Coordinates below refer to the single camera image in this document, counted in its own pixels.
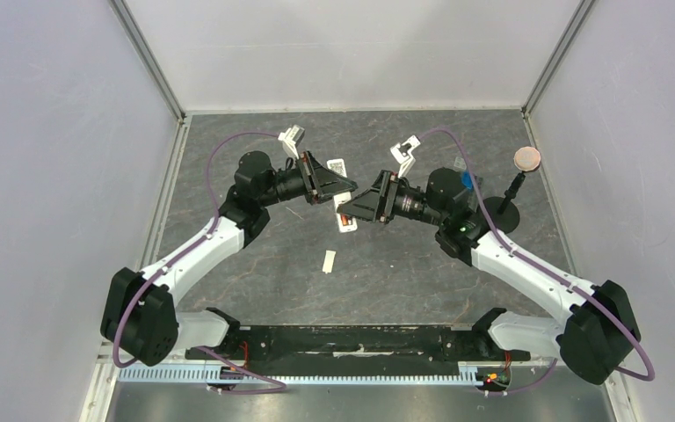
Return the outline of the white battery cover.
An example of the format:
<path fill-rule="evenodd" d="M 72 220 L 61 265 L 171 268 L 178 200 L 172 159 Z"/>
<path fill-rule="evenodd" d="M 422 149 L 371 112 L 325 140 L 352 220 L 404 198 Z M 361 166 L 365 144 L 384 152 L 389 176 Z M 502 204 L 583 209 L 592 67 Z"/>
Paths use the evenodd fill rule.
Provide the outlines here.
<path fill-rule="evenodd" d="M 333 271 L 336 255 L 336 251 L 327 250 L 325 252 L 322 266 L 323 273 L 331 273 Z"/>

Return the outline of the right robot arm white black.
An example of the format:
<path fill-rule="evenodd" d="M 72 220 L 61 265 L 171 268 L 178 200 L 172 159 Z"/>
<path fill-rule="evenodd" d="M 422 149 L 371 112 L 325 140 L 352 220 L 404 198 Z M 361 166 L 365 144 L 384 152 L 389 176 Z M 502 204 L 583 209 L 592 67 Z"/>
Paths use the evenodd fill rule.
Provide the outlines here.
<path fill-rule="evenodd" d="M 547 312 L 545 317 L 503 308 L 486 313 L 472 336 L 475 352 L 484 359 L 504 350 L 555 358 L 595 385 L 620 372 L 641 340 L 627 291 L 611 280 L 598 285 L 578 278 L 519 247 L 507 236 L 519 224 L 518 209 L 502 197 L 472 207 L 474 198 L 472 183 L 449 168 L 433 171 L 425 189 L 381 171 L 370 188 L 337 211 L 364 222 L 403 217 L 433 225 L 447 256 L 498 278 Z"/>

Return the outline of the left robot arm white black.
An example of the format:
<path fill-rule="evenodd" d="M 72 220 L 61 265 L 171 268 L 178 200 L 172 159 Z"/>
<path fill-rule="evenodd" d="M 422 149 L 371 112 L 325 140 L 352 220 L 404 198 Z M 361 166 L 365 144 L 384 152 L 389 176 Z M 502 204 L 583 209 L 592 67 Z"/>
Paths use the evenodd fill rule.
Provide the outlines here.
<path fill-rule="evenodd" d="M 269 206 L 303 198 L 329 203 L 357 184 L 302 152 L 286 169 L 272 167 L 262 151 L 240 160 L 234 183 L 212 219 L 175 251 L 141 270 L 124 267 L 113 275 L 100 324 L 120 368 L 140 362 L 155 366 L 177 350 L 198 346 L 220 359 L 240 350 L 234 320 L 220 311 L 181 312 L 180 300 L 226 258 L 252 243 L 270 221 Z"/>

